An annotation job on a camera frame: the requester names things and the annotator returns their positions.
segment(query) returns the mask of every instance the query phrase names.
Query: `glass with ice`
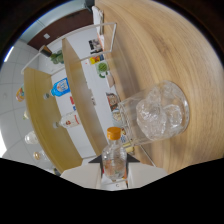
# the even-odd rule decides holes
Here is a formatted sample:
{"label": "glass with ice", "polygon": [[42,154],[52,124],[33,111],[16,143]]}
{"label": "glass with ice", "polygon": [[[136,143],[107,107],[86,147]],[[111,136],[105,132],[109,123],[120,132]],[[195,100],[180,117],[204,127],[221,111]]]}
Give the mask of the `glass with ice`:
{"label": "glass with ice", "polygon": [[182,90],[170,81],[145,89],[118,104],[130,145],[143,145],[183,132],[189,106]]}

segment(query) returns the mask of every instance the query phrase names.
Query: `water bottle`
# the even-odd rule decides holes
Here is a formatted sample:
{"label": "water bottle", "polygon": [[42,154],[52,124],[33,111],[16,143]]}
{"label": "water bottle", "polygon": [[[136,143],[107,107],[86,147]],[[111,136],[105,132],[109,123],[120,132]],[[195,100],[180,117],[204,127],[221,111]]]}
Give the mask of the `water bottle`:
{"label": "water bottle", "polygon": [[53,123],[53,127],[58,128],[61,126],[64,128],[72,128],[80,124],[81,120],[79,118],[77,110],[75,110],[62,116],[59,122]]}
{"label": "water bottle", "polygon": [[107,138],[109,144],[102,152],[103,169],[105,176],[114,182],[125,175],[127,152],[122,146],[120,128],[108,128]]}
{"label": "water bottle", "polygon": [[48,99],[50,96],[60,97],[68,92],[70,92],[68,79],[64,78],[54,84],[53,88],[50,90],[50,94],[44,94],[44,99]]}

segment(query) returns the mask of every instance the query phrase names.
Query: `green item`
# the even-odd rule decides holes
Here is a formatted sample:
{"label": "green item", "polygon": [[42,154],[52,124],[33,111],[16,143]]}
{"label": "green item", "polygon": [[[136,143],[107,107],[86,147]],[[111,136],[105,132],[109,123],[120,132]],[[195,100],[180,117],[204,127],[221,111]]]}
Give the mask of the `green item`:
{"label": "green item", "polygon": [[103,76],[103,75],[99,74],[99,77],[102,78],[102,79],[104,79],[106,76]]}
{"label": "green item", "polygon": [[98,74],[101,74],[102,72],[106,72],[109,70],[109,66],[105,60],[96,63],[95,66]]}
{"label": "green item", "polygon": [[54,64],[64,64],[62,50],[59,50],[57,53],[51,54],[50,58]]}
{"label": "green item", "polygon": [[64,62],[64,60],[63,60],[63,55],[62,55],[62,54],[59,54],[59,55],[57,56],[57,61],[58,61],[58,62]]}

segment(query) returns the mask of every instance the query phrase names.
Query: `wood grain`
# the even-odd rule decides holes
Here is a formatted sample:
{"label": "wood grain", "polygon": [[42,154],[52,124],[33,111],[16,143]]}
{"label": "wood grain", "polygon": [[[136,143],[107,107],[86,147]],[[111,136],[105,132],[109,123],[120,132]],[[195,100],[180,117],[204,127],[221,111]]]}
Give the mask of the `wood grain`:
{"label": "wood grain", "polygon": [[83,159],[67,130],[63,127],[53,128],[53,123],[61,119],[57,102],[54,97],[43,99],[43,95],[52,87],[49,74],[32,68],[24,70],[26,105],[33,130],[47,157],[62,173],[64,170],[80,166]]}
{"label": "wood grain", "polygon": [[86,135],[96,155],[99,156],[107,145],[107,140],[91,100],[92,93],[88,89],[81,61],[67,39],[62,40],[62,52],[76,109]]}
{"label": "wood grain", "polygon": [[[121,100],[162,80],[176,83],[190,107],[186,131],[144,145],[168,173],[222,158],[224,72],[204,36],[185,18],[149,0],[96,0],[104,22],[116,22],[113,51],[106,55]],[[105,44],[112,30],[105,27]]]}

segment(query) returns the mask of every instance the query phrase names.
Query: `wooden shelf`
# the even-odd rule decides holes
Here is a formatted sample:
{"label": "wooden shelf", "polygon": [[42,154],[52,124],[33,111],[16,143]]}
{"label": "wooden shelf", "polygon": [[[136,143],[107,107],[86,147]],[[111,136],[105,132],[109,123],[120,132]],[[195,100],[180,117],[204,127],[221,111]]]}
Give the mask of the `wooden shelf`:
{"label": "wooden shelf", "polygon": [[24,91],[26,105],[33,130],[39,143],[57,170],[62,173],[82,164],[83,159],[63,127],[53,128],[61,119],[54,97],[48,100],[43,95],[52,89],[51,76],[47,73],[26,68],[24,70]]}
{"label": "wooden shelf", "polygon": [[67,39],[62,40],[66,74],[76,109],[86,135],[96,153],[100,155],[108,144],[91,100],[81,61]]}

